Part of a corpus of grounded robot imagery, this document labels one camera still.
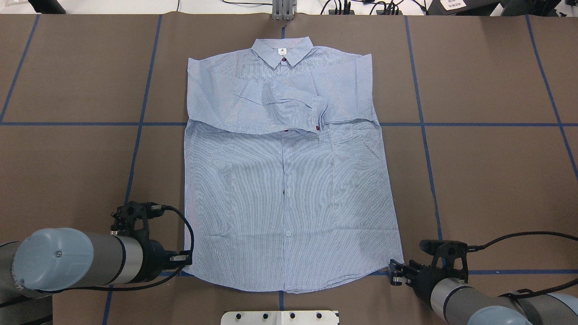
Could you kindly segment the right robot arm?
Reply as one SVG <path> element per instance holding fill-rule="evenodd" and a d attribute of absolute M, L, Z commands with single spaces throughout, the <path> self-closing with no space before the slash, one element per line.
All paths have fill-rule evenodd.
<path fill-rule="evenodd" d="M 390 260 L 390 284 L 407 285 L 448 325 L 575 325 L 577 298 L 563 293 L 509 292 L 490 297 L 468 283 L 468 270 Z"/>

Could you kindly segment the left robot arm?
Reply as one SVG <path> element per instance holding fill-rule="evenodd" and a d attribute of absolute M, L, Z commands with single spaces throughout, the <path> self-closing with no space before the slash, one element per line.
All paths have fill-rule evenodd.
<path fill-rule="evenodd" d="M 1 323 L 51 325 L 52 296 L 66 290 L 109 291 L 157 286 L 163 271 L 180 272 L 191 251 L 168 251 L 147 235 L 93 234 L 46 228 L 1 245 Z"/>

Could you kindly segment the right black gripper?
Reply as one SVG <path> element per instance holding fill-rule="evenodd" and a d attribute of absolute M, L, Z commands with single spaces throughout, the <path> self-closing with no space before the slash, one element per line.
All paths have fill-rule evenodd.
<path fill-rule="evenodd" d="M 390 275 L 390 285 L 402 286 L 406 284 L 426 305 L 431 305 L 431 296 L 435 286 L 448 278 L 448 273 L 442 268 L 431 265 L 409 266 L 399 263 L 395 259 L 389 261 L 388 274 Z"/>

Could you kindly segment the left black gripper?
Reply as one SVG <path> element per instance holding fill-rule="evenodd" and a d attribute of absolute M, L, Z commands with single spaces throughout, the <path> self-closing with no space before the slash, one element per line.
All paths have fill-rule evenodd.
<path fill-rule="evenodd" d="M 154 280 L 162 271 L 184 270 L 192 265 L 190 255 L 177 255 L 156 240 L 148 241 L 143 253 L 143 280 Z"/>

